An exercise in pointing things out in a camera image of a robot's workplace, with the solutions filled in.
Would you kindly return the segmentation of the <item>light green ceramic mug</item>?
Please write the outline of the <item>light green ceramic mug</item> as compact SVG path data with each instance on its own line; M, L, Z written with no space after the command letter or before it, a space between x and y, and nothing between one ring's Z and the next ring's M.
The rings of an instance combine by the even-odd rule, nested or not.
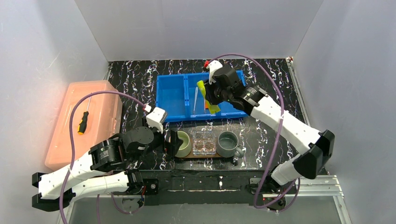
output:
M175 156L177 158L184 158L192 150L192 141L186 132L178 131L177 134L178 134L179 139L181 139L183 142Z

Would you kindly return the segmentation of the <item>oval wooden tray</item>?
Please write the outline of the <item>oval wooden tray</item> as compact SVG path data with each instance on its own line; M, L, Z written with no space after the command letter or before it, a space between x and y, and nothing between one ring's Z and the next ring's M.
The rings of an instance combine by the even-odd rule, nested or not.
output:
M185 157L180 157L180 159L206 159L206 158L222 158L218 153L215 154L194 154L190 152Z

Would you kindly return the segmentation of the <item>green toothpaste tube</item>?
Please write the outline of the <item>green toothpaste tube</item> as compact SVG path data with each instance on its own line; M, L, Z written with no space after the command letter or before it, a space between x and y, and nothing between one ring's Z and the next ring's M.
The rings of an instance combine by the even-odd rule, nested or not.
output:
M206 90L205 90L205 85L204 85L204 81L200 80L197 82L197 87L199 89L199 91L201 92L203 98L204 98L204 113L206 113L206 110L209 111L210 114L216 114L218 112L220 112L220 107L217 105L211 105L209 103L209 109L205 109L205 100L206 100Z

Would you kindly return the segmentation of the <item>clear plastic holder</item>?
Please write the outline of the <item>clear plastic holder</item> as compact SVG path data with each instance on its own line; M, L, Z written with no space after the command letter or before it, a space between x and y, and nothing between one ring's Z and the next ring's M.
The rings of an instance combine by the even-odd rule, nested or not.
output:
M216 136L212 131L198 131L193 134L193 155L215 155Z

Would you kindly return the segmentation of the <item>blue three-compartment plastic bin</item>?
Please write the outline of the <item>blue three-compartment plastic bin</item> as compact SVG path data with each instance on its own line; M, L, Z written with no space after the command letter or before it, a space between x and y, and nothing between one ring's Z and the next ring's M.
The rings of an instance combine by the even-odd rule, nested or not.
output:
M197 82L209 78L208 72L159 75L156 81L156 107L164 109L168 116L165 122L195 121L209 119L237 119L247 114L236 110L230 103L219 104L220 112L204 113L203 96L199 92L196 112L193 115L194 92Z

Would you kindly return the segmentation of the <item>grey ceramic mug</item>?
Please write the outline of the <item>grey ceramic mug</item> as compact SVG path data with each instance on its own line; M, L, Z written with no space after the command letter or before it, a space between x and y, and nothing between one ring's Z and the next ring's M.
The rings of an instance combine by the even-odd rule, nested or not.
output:
M235 133L224 131L220 133L216 140L216 152L224 158L243 158L245 152L239 143L239 139Z

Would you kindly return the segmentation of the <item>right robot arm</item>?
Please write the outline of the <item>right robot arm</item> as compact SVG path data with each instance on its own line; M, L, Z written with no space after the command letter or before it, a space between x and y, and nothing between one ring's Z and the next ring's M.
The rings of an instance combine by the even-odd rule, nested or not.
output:
M236 70L212 61L205 68L209 79L204 81L206 100L212 105L230 103L235 109L260 120L273 130L281 127L280 135L291 143L298 154L277 165L266 182L280 187L299 177L315 179L332 156L335 135L306 125L279 106L259 86L246 86Z

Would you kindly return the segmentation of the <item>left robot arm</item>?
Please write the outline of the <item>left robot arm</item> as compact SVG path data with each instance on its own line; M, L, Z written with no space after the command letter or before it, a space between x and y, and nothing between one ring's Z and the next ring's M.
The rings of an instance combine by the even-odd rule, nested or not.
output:
M128 170L127 163L162 149L177 154L184 141L178 132L171 131L166 140L157 128L138 127L127 133L117 133L104 140L67 165L50 174L34 173L32 185L38 194L32 196L32 207L52 212L67 207L84 197L124 192L143 195L152 181L143 179L137 169Z

